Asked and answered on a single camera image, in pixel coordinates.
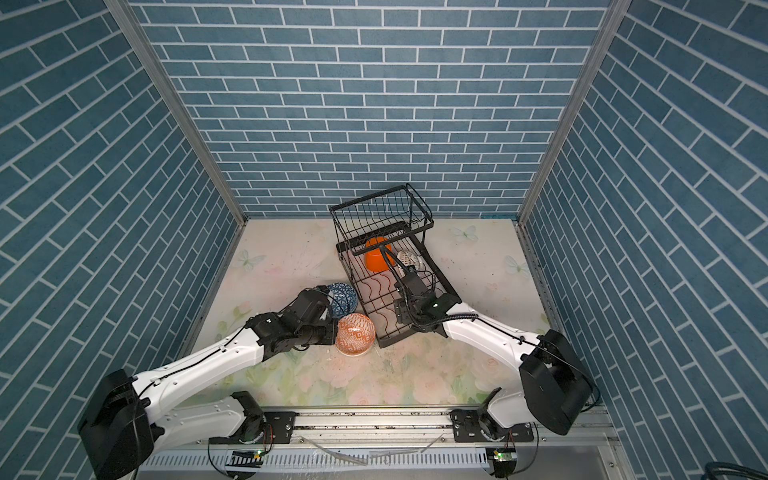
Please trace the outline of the orange patterned cream bowl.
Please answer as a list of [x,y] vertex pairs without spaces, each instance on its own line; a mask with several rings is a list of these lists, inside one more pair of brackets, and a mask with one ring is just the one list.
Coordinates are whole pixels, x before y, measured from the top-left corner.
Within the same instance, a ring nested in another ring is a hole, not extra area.
[[351,313],[338,321],[335,347],[350,357],[365,354],[375,343],[376,330],[372,320],[361,313]]

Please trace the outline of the orange plastic bowl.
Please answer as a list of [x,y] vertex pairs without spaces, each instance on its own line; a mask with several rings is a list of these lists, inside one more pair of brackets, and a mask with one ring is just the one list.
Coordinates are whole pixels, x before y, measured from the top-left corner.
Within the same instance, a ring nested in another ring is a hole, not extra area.
[[386,255],[382,252],[381,248],[384,247],[386,250],[392,252],[389,239],[384,236],[375,236],[366,241],[365,247],[371,247],[371,250],[364,254],[366,269],[374,274],[388,271],[389,266],[386,260]]

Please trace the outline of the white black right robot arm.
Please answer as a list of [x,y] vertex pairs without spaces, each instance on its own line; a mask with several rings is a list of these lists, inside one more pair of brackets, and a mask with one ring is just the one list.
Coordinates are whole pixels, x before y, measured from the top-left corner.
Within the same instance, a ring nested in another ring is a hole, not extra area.
[[439,294],[412,266],[393,273],[401,296],[395,312],[403,324],[468,344],[517,373],[518,387],[493,390],[478,408],[485,436],[499,440],[528,422],[562,436],[571,430],[597,387],[561,333],[536,335],[492,319],[452,293]]

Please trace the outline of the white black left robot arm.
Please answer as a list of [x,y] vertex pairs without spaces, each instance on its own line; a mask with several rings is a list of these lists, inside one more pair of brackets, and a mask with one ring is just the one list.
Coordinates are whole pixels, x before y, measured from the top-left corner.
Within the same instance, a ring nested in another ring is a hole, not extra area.
[[198,440],[272,443],[273,427],[245,391],[198,407],[180,405],[278,354],[333,344],[344,306],[325,286],[307,288],[280,311],[254,315],[235,333],[177,361],[134,375],[123,369],[105,375],[77,424],[95,476],[120,479],[152,454]]

